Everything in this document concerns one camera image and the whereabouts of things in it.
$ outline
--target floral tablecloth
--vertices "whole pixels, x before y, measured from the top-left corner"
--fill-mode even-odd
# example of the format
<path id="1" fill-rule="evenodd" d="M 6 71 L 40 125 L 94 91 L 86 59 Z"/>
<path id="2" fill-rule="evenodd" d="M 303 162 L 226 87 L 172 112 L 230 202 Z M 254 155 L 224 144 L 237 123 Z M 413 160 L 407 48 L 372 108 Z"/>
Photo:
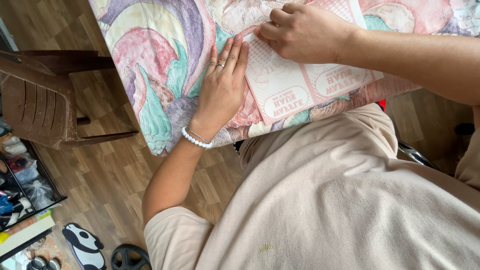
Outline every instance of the floral tablecloth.
<path id="1" fill-rule="evenodd" d="M 294 0 L 89 0 L 125 91 L 154 155 L 166 155 L 197 106 L 200 82 L 213 44 L 222 49 L 237 33 L 268 21 L 270 11 Z M 359 0 L 369 29 L 405 33 L 480 34 L 479 0 Z M 322 119 L 419 86 L 400 77 L 265 125 L 253 95 L 214 139 L 221 146 Z"/>

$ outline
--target shirt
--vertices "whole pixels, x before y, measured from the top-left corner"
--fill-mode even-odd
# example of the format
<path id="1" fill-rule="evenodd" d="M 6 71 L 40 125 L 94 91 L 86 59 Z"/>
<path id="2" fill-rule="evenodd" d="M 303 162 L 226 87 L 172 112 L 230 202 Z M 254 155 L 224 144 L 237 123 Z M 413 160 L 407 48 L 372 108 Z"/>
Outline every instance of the shirt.
<path id="1" fill-rule="evenodd" d="M 182 207 L 146 225 L 153 269 L 478 269 L 480 132 L 455 178 L 396 158 L 376 104 L 246 140 L 215 227 Z"/>

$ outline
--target pink paper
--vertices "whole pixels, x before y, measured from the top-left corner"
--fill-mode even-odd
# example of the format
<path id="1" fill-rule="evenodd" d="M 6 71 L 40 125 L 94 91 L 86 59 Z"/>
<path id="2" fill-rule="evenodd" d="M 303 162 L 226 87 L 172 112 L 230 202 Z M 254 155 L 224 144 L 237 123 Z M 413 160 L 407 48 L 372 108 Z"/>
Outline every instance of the pink paper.
<path id="1" fill-rule="evenodd" d="M 316 0 L 343 19 L 366 28 L 356 0 Z M 298 64 L 281 58 L 254 34 L 246 78 L 266 125 L 383 78 L 383 73 L 338 64 Z"/>

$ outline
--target bracelet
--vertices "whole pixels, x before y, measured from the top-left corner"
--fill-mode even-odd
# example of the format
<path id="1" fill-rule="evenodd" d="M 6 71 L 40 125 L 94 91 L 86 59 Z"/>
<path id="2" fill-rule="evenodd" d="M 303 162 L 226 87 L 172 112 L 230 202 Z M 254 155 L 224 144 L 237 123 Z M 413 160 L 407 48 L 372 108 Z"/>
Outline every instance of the bracelet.
<path id="1" fill-rule="evenodd" d="M 212 143 L 211 142 L 209 144 L 205 144 L 205 143 L 199 142 L 198 140 L 195 140 L 195 138 L 192 138 L 192 136 L 188 135 L 188 133 L 185 131 L 186 128 L 187 128 L 186 126 L 181 128 L 181 133 L 183 134 L 183 136 L 185 138 L 187 138 L 187 140 L 193 142 L 194 144 L 196 144 L 200 147 L 206 148 L 206 149 L 212 148 Z"/>
<path id="2" fill-rule="evenodd" d="M 205 140 L 202 136 L 200 136 L 200 135 L 198 135 L 197 133 L 191 131 L 191 130 L 188 128 L 188 126 L 186 126 L 185 129 L 186 129 L 188 132 L 192 133 L 193 135 L 195 135 L 195 136 L 199 137 L 200 139 L 202 139 L 204 142 L 206 142 L 206 143 L 208 143 L 208 144 L 211 143 L 211 142 Z"/>

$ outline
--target finger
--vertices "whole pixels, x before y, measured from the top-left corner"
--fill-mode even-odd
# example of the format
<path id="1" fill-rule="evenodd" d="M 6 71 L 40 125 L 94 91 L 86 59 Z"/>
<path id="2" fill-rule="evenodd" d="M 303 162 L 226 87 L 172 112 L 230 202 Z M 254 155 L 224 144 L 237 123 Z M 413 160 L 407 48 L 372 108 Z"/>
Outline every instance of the finger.
<path id="1" fill-rule="evenodd" d="M 253 30 L 253 32 L 255 33 L 255 35 L 258 37 L 259 40 L 265 42 L 270 48 L 276 47 L 277 41 L 272 40 L 272 39 L 268 39 L 268 38 L 262 36 L 262 34 L 260 33 L 260 28 L 255 28 Z"/>
<path id="2" fill-rule="evenodd" d="M 218 56 L 217 66 L 215 70 L 220 71 L 223 69 L 223 67 L 219 66 L 218 64 L 225 65 L 225 63 L 227 62 L 227 57 L 230 54 L 230 49 L 232 48 L 232 42 L 233 42 L 233 38 L 231 37 L 227 38 L 227 41 L 225 42 L 225 46 L 223 47 L 222 52 Z"/>
<path id="3" fill-rule="evenodd" d="M 212 49 L 210 50 L 210 64 L 208 65 L 208 69 L 207 69 L 207 75 L 211 74 L 213 72 L 213 70 L 215 70 L 215 67 L 216 67 L 216 64 L 217 64 L 217 47 L 216 45 L 213 45 L 212 46 Z"/>
<path id="4" fill-rule="evenodd" d="M 267 39 L 278 40 L 280 38 L 280 27 L 275 26 L 272 22 L 263 23 L 260 27 L 260 34 Z"/>
<path id="5" fill-rule="evenodd" d="M 272 9 L 272 12 L 270 12 L 270 20 L 277 25 L 285 25 L 290 20 L 289 16 L 290 14 L 279 8 Z"/>
<path id="6" fill-rule="evenodd" d="M 283 5 L 282 10 L 285 11 L 286 13 L 293 14 L 296 11 L 302 11 L 305 8 L 304 4 L 300 3 L 286 3 Z"/>
<path id="7" fill-rule="evenodd" d="M 225 64 L 224 72 L 229 72 L 230 74 L 233 73 L 233 70 L 237 65 L 242 40 L 243 37 L 240 34 L 235 36 L 235 39 L 232 43 L 232 49 L 230 50 L 230 54 L 227 57 L 227 63 Z"/>
<path id="8" fill-rule="evenodd" d="M 245 70 L 247 70 L 247 61 L 248 61 L 248 43 L 244 41 L 240 47 L 239 59 L 237 60 L 237 65 L 233 71 L 234 76 L 244 76 Z"/>

